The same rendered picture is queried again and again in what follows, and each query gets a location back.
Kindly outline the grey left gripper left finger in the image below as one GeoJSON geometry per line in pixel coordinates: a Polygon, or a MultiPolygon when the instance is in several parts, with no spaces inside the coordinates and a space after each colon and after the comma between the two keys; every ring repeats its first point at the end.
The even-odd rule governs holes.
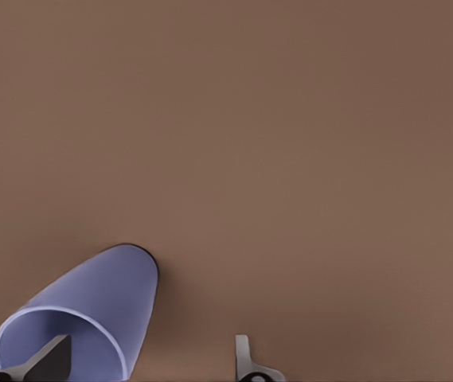
{"type": "Polygon", "coordinates": [[[58,335],[25,363],[0,369],[0,382],[66,382],[71,373],[71,336],[58,335]]]}

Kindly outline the purple cup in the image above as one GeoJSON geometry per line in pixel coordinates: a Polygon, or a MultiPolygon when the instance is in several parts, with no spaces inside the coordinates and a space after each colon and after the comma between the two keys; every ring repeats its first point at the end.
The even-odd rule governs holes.
{"type": "Polygon", "coordinates": [[[0,368],[26,362],[57,335],[72,341],[69,382],[129,380],[158,289],[144,248],[120,244],[74,267],[0,326],[0,368]]]}

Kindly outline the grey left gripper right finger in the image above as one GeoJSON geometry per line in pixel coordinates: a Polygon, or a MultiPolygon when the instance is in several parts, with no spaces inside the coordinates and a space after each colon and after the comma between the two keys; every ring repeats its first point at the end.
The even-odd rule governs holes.
{"type": "Polygon", "coordinates": [[[235,336],[236,382],[284,382],[284,375],[273,368],[257,364],[251,357],[249,338],[235,336]]]}

